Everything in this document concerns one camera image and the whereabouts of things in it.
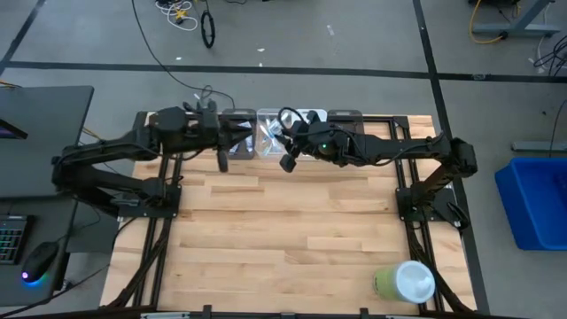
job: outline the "desk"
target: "desk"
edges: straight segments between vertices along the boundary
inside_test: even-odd
[[[434,135],[430,116],[408,119],[412,137]],[[383,124],[366,123],[365,131],[390,136]],[[287,174],[278,160],[232,160],[228,174],[218,172],[212,152],[183,164],[159,310],[211,304],[226,312],[358,314],[367,307],[371,314],[417,314],[415,305],[379,299],[371,284],[377,268],[409,260],[394,165],[339,168],[305,159]],[[417,163],[422,179],[439,164]],[[158,170],[158,160],[139,162],[134,176]],[[133,222],[116,241],[101,305],[138,268],[147,223]],[[439,272],[475,307],[458,231],[444,222],[430,229]]]
[[[0,139],[0,214],[33,216],[19,264],[0,266],[0,307],[44,300],[63,279],[67,238],[59,241],[57,257],[42,281],[24,284],[21,266],[39,244],[64,236],[73,225],[76,202],[50,196],[55,195],[50,160],[79,141],[92,94],[93,88],[84,86],[0,89],[0,116],[29,134],[25,141]],[[12,186],[11,181],[18,182]]]

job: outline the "blue plastic bin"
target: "blue plastic bin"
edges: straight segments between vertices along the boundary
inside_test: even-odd
[[[495,178],[516,245],[567,250],[567,159],[513,159]]]

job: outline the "gray floor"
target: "gray floor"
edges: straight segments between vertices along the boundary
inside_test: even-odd
[[[169,26],[152,1],[136,3],[148,40],[165,64],[427,70],[411,0],[249,0],[244,6],[211,0],[218,37],[210,51],[200,42],[199,32],[185,33]],[[467,36],[472,8],[465,0],[422,3],[439,72],[543,76],[528,60],[535,57],[539,38],[476,45]],[[35,0],[0,0],[0,56],[34,4]],[[510,10],[504,11],[509,16]],[[565,13],[567,4],[558,2],[548,11],[548,22],[563,24],[567,30],[567,22],[562,20]],[[478,21],[501,22],[503,17],[493,8],[481,8]],[[542,51],[547,53],[559,36],[546,40]],[[128,0],[47,0],[12,60],[155,64],[144,47]],[[237,107],[430,114],[440,128],[429,80],[276,74],[176,76],[192,85],[211,84],[229,93]],[[127,130],[137,111],[195,101],[195,91],[161,72],[8,68],[2,79],[23,86],[94,86],[86,125],[108,138]],[[567,84],[442,82],[441,87],[454,135],[474,144],[477,150],[480,171],[465,181],[465,189],[491,312],[563,318],[567,275],[562,266],[567,264],[567,253],[516,248],[493,174],[514,157],[509,150],[512,141],[549,139],[557,108],[567,98]],[[221,108],[230,107],[226,98],[215,99]],[[557,138],[567,139],[564,125],[559,126]],[[124,174],[131,173],[133,167],[129,161],[112,165]],[[77,223],[90,221],[92,214],[84,207]],[[116,221],[105,217],[74,238],[74,250],[86,247],[93,253],[74,255],[67,277],[80,280],[105,265],[110,258],[108,242],[95,241],[92,234],[112,237],[115,230]],[[99,274],[74,293],[28,313],[95,308],[104,277]]]

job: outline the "wooden table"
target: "wooden table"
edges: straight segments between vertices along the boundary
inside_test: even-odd
[[[431,116],[408,119],[413,138],[435,135]],[[365,124],[365,131],[390,137],[384,124]],[[393,164],[339,168],[304,159],[287,174],[278,160],[232,160],[227,174],[218,171],[212,152],[183,164],[159,310],[200,311],[211,304],[228,312],[358,314],[367,307],[371,314],[417,314],[417,306],[381,300],[372,290],[376,269],[409,260]],[[422,179],[439,164],[417,163]],[[158,170],[158,160],[138,162],[134,176]],[[147,224],[139,219],[117,239],[101,305],[138,268]],[[445,222],[431,222],[430,229],[439,272],[475,308],[458,231]]]

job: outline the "plastic cup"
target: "plastic cup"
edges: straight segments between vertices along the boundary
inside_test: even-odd
[[[420,304],[435,292],[435,279],[431,271],[417,261],[404,261],[381,268],[374,274],[374,291],[385,300]]]

